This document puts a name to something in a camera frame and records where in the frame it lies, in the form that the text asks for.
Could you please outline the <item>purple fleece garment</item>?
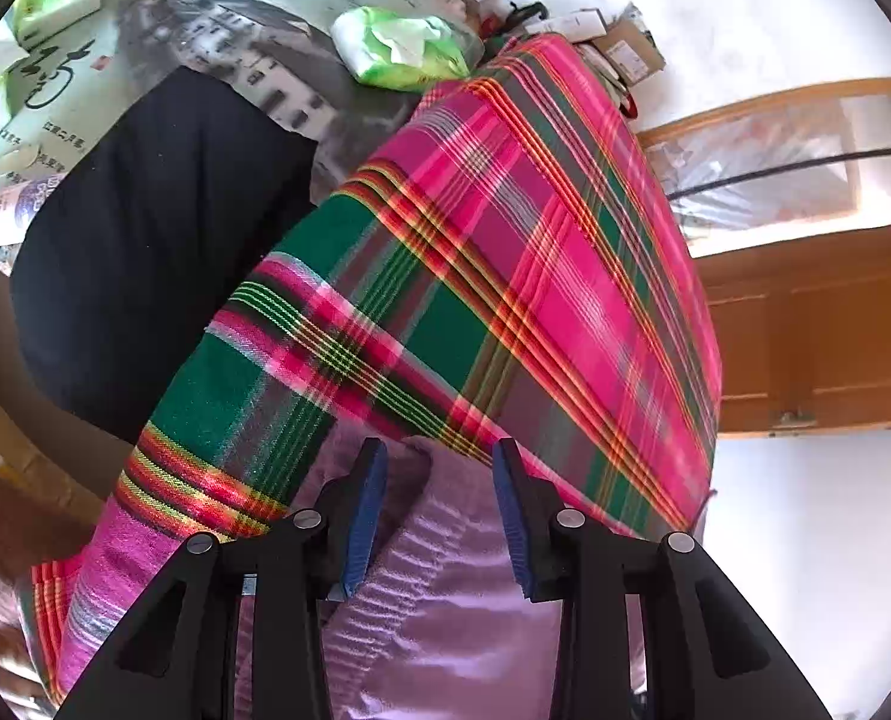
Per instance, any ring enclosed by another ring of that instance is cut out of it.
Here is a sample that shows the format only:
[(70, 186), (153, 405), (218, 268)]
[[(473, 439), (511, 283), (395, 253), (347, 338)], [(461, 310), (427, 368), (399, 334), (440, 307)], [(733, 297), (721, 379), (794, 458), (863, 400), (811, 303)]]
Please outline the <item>purple fleece garment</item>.
[(523, 596), (491, 470), (429, 437), (386, 447), (372, 562), (323, 612), (333, 715), (548, 717), (562, 606)]

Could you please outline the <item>wooden room door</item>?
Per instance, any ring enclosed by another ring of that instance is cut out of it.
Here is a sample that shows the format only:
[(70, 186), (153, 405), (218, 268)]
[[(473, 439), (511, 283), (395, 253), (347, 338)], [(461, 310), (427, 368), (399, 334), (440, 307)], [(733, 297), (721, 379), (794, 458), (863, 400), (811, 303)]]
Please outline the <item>wooden room door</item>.
[(784, 410), (802, 433), (891, 426), (891, 226), (696, 262), (724, 365), (720, 431), (765, 436)]

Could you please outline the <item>pink plaid tablecloth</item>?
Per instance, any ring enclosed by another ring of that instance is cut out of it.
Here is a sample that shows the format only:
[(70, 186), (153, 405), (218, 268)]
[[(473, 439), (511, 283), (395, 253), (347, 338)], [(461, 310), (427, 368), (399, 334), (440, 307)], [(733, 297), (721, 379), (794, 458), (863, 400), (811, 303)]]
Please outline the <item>pink plaid tablecloth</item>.
[(574, 46), (538, 36), (425, 96), (212, 316), (72, 556), (24, 582), (64, 702), (183, 539), (260, 536), (368, 437), (491, 470), (514, 439), (562, 502), (623, 536), (692, 527), (722, 363), (646, 156)]

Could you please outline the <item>black cloth beside table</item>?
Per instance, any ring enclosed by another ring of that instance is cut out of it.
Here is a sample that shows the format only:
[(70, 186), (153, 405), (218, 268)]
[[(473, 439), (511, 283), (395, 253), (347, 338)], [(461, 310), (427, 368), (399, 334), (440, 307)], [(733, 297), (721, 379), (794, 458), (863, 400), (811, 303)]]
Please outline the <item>black cloth beside table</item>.
[(125, 442), (217, 310), (312, 211), (317, 145), (180, 67), (59, 181), (9, 278), (38, 390)]

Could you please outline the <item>transparent printed door curtain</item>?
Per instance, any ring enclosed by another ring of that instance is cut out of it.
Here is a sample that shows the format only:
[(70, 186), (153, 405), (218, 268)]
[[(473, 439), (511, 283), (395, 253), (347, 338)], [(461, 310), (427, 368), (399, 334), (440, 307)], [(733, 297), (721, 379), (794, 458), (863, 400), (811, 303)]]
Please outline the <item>transparent printed door curtain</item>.
[(891, 89), (774, 101), (642, 145), (696, 259), (891, 226)]

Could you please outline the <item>red patterned storage basket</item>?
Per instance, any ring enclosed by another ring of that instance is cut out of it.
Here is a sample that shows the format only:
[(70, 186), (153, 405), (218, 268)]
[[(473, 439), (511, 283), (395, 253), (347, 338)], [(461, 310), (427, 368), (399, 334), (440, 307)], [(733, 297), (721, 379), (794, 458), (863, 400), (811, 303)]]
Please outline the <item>red patterned storage basket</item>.
[(593, 75), (603, 83), (606, 93), (619, 112), (624, 115), (624, 119), (635, 121), (639, 115), (637, 103), (632, 96), (631, 88), (628, 87), (623, 76), (617, 73), (616, 67), (592, 43), (575, 44), (575, 50), (582, 57), (585, 65), (593, 71)]

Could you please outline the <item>brown cardboard box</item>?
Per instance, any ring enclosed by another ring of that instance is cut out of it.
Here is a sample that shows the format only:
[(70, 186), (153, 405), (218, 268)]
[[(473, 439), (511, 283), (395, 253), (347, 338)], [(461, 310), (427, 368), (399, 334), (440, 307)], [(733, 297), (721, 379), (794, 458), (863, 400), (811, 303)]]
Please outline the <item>brown cardboard box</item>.
[(667, 66), (642, 13), (634, 4), (624, 8), (621, 15), (606, 26), (605, 34), (595, 37), (592, 44), (628, 86), (647, 80)]

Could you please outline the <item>white product box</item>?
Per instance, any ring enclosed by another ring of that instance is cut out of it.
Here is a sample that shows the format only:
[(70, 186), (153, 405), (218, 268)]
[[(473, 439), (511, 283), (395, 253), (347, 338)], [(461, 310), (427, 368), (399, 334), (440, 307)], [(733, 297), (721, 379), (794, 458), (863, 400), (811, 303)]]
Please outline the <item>white product box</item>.
[(554, 32), (561, 34), (569, 43), (591, 43), (598, 37), (606, 36), (606, 21), (596, 8), (587, 8), (527, 23), (525, 32), (530, 36)]

